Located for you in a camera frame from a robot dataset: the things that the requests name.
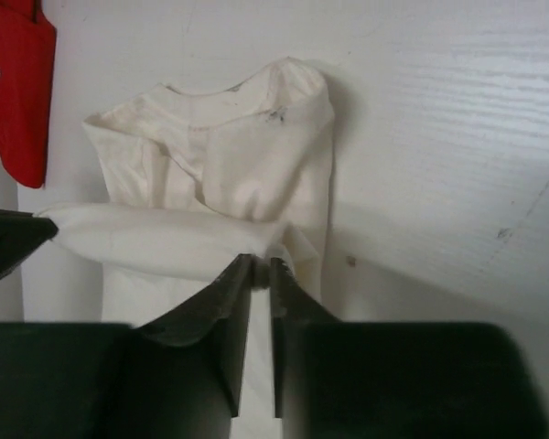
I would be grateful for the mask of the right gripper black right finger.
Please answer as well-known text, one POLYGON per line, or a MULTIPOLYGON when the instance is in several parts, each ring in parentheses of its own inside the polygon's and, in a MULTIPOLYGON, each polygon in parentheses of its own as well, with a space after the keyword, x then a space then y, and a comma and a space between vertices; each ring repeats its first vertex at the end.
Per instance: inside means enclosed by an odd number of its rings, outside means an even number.
POLYGON ((549 438, 509 334, 479 322, 347 322, 269 267, 274 414, 286 438, 549 438))

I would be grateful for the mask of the white t-shirt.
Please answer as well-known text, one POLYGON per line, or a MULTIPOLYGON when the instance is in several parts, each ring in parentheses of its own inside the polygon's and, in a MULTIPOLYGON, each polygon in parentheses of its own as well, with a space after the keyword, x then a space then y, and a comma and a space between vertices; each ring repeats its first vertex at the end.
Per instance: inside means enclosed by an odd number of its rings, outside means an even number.
POLYGON ((214 94, 158 85, 83 123, 108 201, 41 217, 102 265, 106 322, 163 315, 241 253, 284 259, 319 297, 333 124, 324 76, 298 59, 214 94))

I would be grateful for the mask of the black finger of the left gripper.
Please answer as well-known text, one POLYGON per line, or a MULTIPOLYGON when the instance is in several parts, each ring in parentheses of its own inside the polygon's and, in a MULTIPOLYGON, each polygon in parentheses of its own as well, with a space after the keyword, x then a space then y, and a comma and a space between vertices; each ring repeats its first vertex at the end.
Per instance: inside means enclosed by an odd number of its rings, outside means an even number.
POLYGON ((58 232, 51 219, 0 209, 0 281, 58 232))

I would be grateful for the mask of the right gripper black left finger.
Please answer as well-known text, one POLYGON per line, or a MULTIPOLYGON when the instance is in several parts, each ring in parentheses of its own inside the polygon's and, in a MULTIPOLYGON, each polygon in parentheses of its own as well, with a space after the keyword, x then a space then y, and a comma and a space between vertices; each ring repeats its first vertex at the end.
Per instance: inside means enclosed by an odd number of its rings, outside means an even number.
POLYGON ((226 438, 252 259, 141 327, 0 323, 0 438, 226 438))

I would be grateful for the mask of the red t-shirt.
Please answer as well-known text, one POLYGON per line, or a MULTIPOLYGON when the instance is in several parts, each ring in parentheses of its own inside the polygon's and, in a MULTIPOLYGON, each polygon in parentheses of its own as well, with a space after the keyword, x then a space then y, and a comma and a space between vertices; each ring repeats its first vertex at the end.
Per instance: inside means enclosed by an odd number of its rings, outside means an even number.
POLYGON ((56 41, 40 1, 0 1, 0 159, 30 188, 46 180, 56 41))

